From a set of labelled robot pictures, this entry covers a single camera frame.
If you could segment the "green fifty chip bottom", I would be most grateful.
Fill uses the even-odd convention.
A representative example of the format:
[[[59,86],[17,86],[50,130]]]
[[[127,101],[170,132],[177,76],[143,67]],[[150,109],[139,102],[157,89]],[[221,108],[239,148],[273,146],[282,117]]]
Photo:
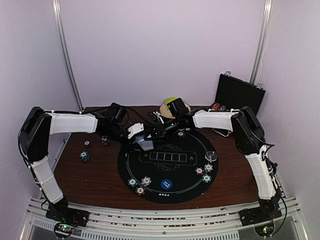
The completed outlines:
[[[127,183],[128,183],[128,185],[131,186],[131,187],[135,187],[135,186],[138,185],[137,180],[134,179],[134,178],[130,178]]]

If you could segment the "green chip stack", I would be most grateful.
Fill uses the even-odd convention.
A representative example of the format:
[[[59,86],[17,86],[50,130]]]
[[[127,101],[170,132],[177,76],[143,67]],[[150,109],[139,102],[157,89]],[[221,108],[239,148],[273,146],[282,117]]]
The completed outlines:
[[[86,161],[88,161],[90,159],[90,155],[88,154],[88,152],[82,151],[80,153],[80,158],[81,158],[82,161],[86,162]]]

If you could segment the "blue ten chip bottom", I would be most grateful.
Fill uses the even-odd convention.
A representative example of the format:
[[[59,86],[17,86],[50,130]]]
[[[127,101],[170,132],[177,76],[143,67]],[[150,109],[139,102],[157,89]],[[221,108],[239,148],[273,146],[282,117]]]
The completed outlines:
[[[149,176],[145,176],[141,179],[141,184],[143,186],[149,186],[152,183],[152,179]]]

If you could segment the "black hundred chip bottom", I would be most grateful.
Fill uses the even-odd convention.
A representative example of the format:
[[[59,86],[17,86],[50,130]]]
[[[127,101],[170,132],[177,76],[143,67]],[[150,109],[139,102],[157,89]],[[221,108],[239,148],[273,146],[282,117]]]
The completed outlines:
[[[144,187],[137,187],[136,190],[135,190],[135,193],[138,195],[138,196],[142,196],[144,195],[146,192],[145,188]]]

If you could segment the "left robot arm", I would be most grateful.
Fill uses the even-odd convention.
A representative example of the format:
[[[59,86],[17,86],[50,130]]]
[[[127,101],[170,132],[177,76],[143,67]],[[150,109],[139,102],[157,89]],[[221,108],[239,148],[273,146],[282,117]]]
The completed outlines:
[[[46,198],[47,217],[61,222],[76,222],[76,215],[59,187],[49,163],[50,136],[67,133],[99,134],[109,137],[130,149],[149,151],[154,147],[145,133],[145,123],[123,128],[121,122],[127,108],[117,103],[92,111],[44,110],[35,106],[29,112],[17,141],[18,149],[35,183]]]

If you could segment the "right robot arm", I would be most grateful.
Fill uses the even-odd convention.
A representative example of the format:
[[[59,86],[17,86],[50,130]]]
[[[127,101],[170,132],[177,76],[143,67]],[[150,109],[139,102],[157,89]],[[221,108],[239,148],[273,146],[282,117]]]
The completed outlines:
[[[277,164],[268,157],[272,144],[266,142],[265,131],[250,107],[225,111],[205,108],[189,111],[182,99],[178,98],[170,102],[168,108],[174,119],[162,122],[162,118],[155,114],[154,123],[146,129],[144,140],[164,140],[185,128],[232,132],[235,146],[248,160],[258,189],[259,206],[239,212],[242,225],[271,221],[282,215],[279,207],[282,195],[275,178]]]

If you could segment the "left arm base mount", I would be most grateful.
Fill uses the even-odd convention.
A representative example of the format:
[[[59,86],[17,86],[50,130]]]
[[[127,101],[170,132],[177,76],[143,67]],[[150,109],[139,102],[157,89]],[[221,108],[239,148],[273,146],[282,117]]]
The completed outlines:
[[[86,227],[90,213],[85,210],[68,208],[66,214],[62,215],[54,209],[49,209],[45,217],[56,221],[53,233],[60,239],[70,237],[78,227]]]

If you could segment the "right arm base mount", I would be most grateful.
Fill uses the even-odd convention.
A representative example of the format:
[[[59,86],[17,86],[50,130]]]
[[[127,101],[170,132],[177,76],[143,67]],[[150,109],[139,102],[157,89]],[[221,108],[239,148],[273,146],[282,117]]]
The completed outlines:
[[[277,207],[269,211],[267,207],[245,208],[239,211],[241,225],[253,225],[255,233],[262,238],[270,238],[276,232],[275,219],[282,216],[281,210]]]

